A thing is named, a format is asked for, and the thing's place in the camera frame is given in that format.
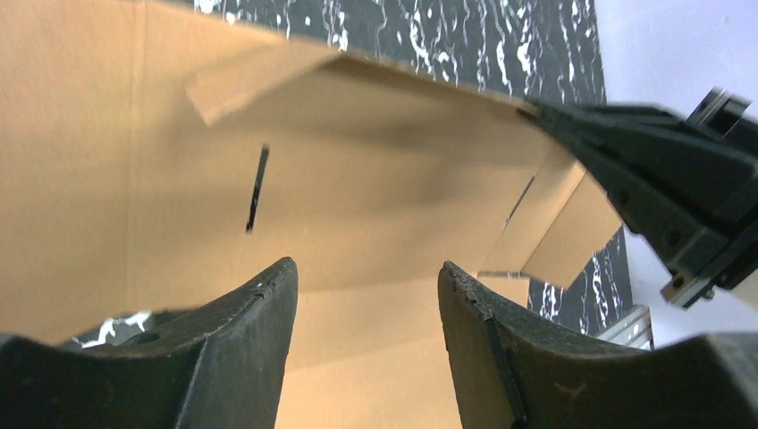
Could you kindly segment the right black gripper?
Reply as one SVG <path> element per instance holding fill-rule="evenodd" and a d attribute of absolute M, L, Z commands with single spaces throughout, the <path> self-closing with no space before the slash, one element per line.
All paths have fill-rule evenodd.
<path fill-rule="evenodd" d="M 608 191 L 671 274 L 664 299 L 689 308 L 757 267 L 757 121 L 749 101 L 710 90 L 688 116 L 655 105 L 561 105 L 518 114 Z M 625 180 L 622 189 L 620 183 Z"/>

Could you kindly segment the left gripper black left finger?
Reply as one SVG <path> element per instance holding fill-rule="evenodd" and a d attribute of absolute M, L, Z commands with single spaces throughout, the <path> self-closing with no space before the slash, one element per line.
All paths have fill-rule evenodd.
<path fill-rule="evenodd" d="M 118 345 L 1 338 L 4 428 L 272 428 L 298 305 L 283 257 Z"/>

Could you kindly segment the brown cardboard box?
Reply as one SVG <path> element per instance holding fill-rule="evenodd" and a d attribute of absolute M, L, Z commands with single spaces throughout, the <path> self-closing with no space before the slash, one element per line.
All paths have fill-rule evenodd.
<path fill-rule="evenodd" d="M 280 428 L 457 428 L 450 260 L 569 286 L 620 226 L 526 105 L 157 1 L 1 4 L 1 328 L 299 269 Z"/>

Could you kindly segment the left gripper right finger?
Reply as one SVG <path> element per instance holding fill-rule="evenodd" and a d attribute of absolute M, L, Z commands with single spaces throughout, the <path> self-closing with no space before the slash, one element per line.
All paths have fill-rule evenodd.
<path fill-rule="evenodd" d="M 466 428 L 754 428 L 757 336 L 633 349 L 554 324 L 452 262 L 437 281 Z"/>

